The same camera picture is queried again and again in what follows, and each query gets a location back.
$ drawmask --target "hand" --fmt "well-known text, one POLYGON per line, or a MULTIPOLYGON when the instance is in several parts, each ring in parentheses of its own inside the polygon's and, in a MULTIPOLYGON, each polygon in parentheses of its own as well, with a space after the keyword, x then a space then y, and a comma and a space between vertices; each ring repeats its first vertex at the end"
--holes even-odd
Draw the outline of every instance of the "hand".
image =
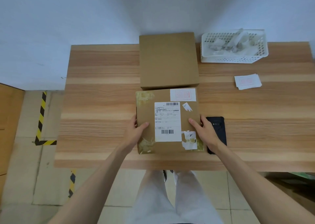
POLYGON ((200 115, 200 119, 203 123, 203 127, 191 118, 189 118, 188 121, 193 127, 195 127, 203 143, 205 143, 211 151, 214 151, 221 141, 215 133, 212 124, 206 119, 206 117, 200 115))
POLYGON ((137 115, 134 115, 130 121, 128 121, 123 141, 120 147, 130 153, 133 147, 138 143, 143 130, 149 126, 149 122, 145 122, 137 127, 137 115))

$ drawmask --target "table top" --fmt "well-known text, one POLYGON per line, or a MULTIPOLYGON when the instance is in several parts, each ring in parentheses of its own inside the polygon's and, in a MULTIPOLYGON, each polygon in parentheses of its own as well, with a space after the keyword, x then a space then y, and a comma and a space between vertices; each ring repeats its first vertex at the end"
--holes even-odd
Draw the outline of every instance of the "table top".
MULTIPOLYGON (((200 112, 223 116, 228 147, 258 171, 315 172, 315 66, 308 42, 268 43, 253 64, 199 63, 200 112), (234 76, 257 73, 262 87, 239 91, 234 76)), ((196 44, 200 57, 200 44, 196 44)), ((56 167, 98 166, 136 113, 139 45, 71 47, 56 167)), ((122 167, 225 170, 216 155, 139 155, 122 167)))

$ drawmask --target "forearm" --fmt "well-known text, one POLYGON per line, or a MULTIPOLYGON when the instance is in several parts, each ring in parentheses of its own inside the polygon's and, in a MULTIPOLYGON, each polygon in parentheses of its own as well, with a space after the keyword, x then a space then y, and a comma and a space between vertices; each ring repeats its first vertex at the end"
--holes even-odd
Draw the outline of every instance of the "forearm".
POLYGON ((223 143, 215 153, 230 172, 260 223, 315 223, 315 217, 242 161, 223 143))
POLYGON ((96 224, 116 174, 127 153, 116 148, 94 174, 73 194, 49 224, 96 224))

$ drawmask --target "white pants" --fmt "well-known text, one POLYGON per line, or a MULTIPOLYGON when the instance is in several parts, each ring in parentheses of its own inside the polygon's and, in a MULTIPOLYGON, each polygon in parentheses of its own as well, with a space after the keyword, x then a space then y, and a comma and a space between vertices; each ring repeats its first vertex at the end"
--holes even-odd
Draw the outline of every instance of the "white pants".
POLYGON ((175 208, 167 198, 163 172, 147 170, 127 224, 223 223, 191 171, 174 175, 175 208))

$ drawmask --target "wall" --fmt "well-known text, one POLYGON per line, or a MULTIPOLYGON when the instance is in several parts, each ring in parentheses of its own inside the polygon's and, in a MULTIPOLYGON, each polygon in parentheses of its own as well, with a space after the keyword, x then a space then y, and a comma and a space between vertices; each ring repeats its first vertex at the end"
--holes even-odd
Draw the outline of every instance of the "wall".
POLYGON ((0 0, 0 82, 62 90, 71 44, 141 34, 263 28, 268 41, 315 39, 315 0, 0 0))

